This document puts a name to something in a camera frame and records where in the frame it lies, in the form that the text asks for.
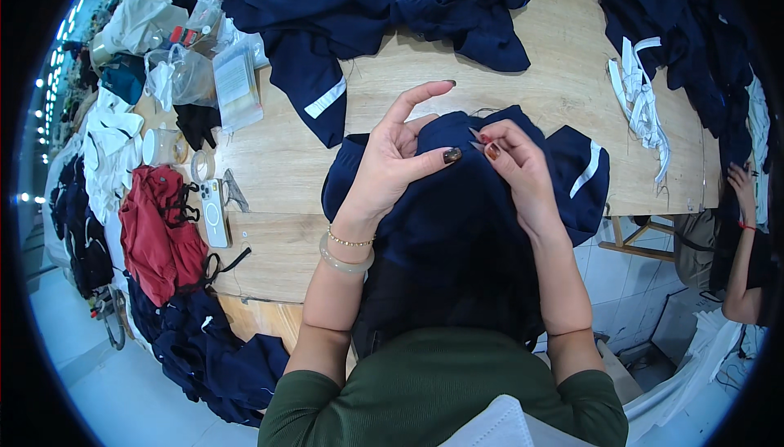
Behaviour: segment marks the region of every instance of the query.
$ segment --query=paper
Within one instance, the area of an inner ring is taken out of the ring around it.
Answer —
[[[215,87],[218,89],[220,102],[223,105],[229,105],[250,93],[245,58],[237,56],[215,70]]]

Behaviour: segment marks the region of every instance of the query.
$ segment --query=gold bracelet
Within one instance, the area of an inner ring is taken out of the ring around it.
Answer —
[[[346,246],[367,246],[367,245],[372,245],[373,241],[376,240],[376,234],[374,233],[373,238],[370,241],[365,241],[361,243],[352,243],[348,241],[343,241],[342,239],[336,238],[335,235],[332,234],[332,225],[329,225],[327,227],[327,235],[329,235],[329,238],[331,238],[332,241]]]

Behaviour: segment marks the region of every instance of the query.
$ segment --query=bracelet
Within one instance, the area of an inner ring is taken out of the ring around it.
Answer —
[[[373,237],[371,238],[370,241],[364,241],[364,242],[361,242],[361,243],[351,243],[351,242],[348,242],[348,241],[343,241],[342,239],[336,238],[335,235],[332,234],[332,225],[329,225],[327,227],[327,235],[329,235],[329,237],[332,238],[332,241],[334,241],[336,243],[340,243],[341,245],[346,245],[346,246],[367,246],[367,245],[372,244],[373,241],[376,240],[376,234],[374,233]]]
[[[742,222],[740,222],[740,221],[738,221],[738,226],[740,226],[740,227],[741,227],[741,229],[750,229],[750,230],[752,230],[752,231],[756,231],[756,230],[757,230],[757,228],[756,228],[755,226],[747,226],[747,225],[744,225],[744,224],[743,224]]]
[[[359,263],[359,264],[347,264],[344,261],[338,260],[335,256],[329,253],[327,249],[327,236],[329,235],[329,231],[324,233],[321,237],[321,241],[318,244],[318,248],[321,251],[321,258],[327,262],[332,268],[335,268],[338,271],[346,272],[347,274],[355,274],[360,272],[365,272],[371,265],[373,265],[373,260],[376,259],[376,254],[373,252],[373,248],[370,248],[370,254],[367,256],[367,260]]]

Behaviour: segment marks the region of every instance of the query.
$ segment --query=white face mask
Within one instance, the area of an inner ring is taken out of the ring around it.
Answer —
[[[583,447],[587,442],[565,434],[523,412],[516,398],[501,394],[463,425],[441,447]]]

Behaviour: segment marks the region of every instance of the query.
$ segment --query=red garment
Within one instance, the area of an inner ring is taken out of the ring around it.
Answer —
[[[207,245],[190,222],[180,222],[183,177],[169,167],[142,166],[133,170],[131,192],[120,208],[120,243],[125,268],[158,307],[174,295],[175,287],[193,285],[202,277]]]

